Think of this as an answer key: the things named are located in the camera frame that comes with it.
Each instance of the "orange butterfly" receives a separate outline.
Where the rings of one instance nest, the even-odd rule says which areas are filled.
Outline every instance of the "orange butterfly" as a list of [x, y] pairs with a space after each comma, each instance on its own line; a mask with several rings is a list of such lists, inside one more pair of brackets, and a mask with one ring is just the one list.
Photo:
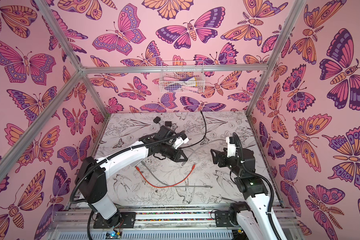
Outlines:
[[219, 84], [219, 80], [220, 80], [219, 78], [214, 86], [205, 86], [205, 90], [204, 93], [202, 94], [202, 97], [210, 98], [215, 93], [215, 89], [222, 96], [223, 90], [221, 88], [227, 90], [232, 90], [237, 88], [237, 86], [239, 85], [239, 83], [237, 83], [237, 80], [239, 79], [240, 75], [241, 75], [241, 71], [234, 71], [231, 74], [229, 74], [220, 84]]
[[316, 64], [316, 49], [315, 45], [310, 36], [312, 36], [314, 41], [317, 41], [317, 36], [315, 33], [318, 33], [323, 29], [324, 26], [319, 27], [329, 18], [331, 18], [345, 3], [347, 0], [334, 0], [327, 2], [320, 10], [319, 7], [308, 12], [308, 4], [304, 9], [304, 22], [311, 29], [304, 29], [302, 34], [307, 36], [295, 42], [292, 47], [289, 49], [291, 53], [294, 49], [300, 55], [302, 53], [302, 59], [311, 64]]
[[1, 16], [10, 29], [22, 38], [27, 38], [31, 33], [25, 26], [30, 26], [37, 18], [37, 13], [29, 7], [5, 6], [0, 7]]
[[[111, 8], [115, 8], [117, 10], [115, 4], [111, 0], [101, 0], [101, 1], [105, 3], [107, 6]], [[84, 13], [89, 8], [88, 12], [86, 13], [86, 17], [92, 20], [99, 20], [102, 14], [100, 3], [98, 0], [83, 0], [83, 1], [60, 0], [58, 2], [58, 7], [68, 12], [77, 12], [77, 13]]]
[[5, 235], [7, 234], [8, 228], [10, 226], [10, 217], [12, 217], [13, 223], [16, 225], [16, 227], [24, 228], [24, 217], [19, 210], [31, 211], [41, 205], [44, 199], [44, 192], [41, 191], [43, 188], [44, 179], [45, 170], [42, 169], [33, 177], [31, 182], [28, 184], [17, 206], [15, 206], [14, 204], [16, 202], [16, 194], [18, 193], [20, 188], [24, 186], [24, 184], [22, 184], [19, 190], [16, 192], [13, 204], [11, 204], [7, 208], [0, 207], [1, 209], [9, 210], [8, 214], [0, 215], [0, 240], [3, 240], [5, 238]]
[[144, 0], [141, 4], [153, 10], [159, 9], [157, 11], [159, 16], [170, 20], [175, 19], [179, 11], [189, 10], [193, 5], [193, 0]]
[[270, 96], [268, 99], [268, 106], [270, 109], [273, 110], [273, 112], [268, 114], [268, 117], [269, 118], [274, 117], [272, 120], [272, 124], [271, 124], [272, 131], [274, 133], [278, 132], [283, 138], [288, 139], [287, 128], [285, 127], [283, 121], [279, 117], [279, 115], [281, 115], [281, 114], [279, 112], [279, 109], [277, 109], [277, 107], [279, 105], [279, 99], [280, 99], [280, 83], [278, 83], [276, 85], [272, 96]]
[[288, 67], [285, 65], [280, 65], [282, 63], [279, 63], [279, 60], [277, 60], [277, 63], [274, 65], [272, 74], [273, 76], [273, 82], [276, 82], [279, 79], [279, 76], [285, 74], [288, 71]]
[[[288, 5], [288, 3], [283, 3], [282, 5], [276, 8], [273, 7], [272, 3], [270, 3], [269, 1], [265, 1], [264, 3], [263, 0], [243, 0], [243, 1], [248, 13], [253, 18], [266, 18], [273, 16], [279, 13]], [[260, 26], [264, 24], [264, 22], [259, 19], [250, 19], [248, 14], [246, 14], [245, 12], [243, 12], [243, 16], [246, 20], [238, 22], [237, 23], [238, 25], [250, 23], [254, 26]], [[257, 45], [260, 46], [263, 37], [261, 36], [260, 31], [254, 26], [251, 26], [250, 24], [239, 26], [230, 31], [227, 31], [221, 36], [221, 38], [231, 41], [237, 41], [242, 38], [244, 38], [244, 40], [255, 39], [257, 40]]]

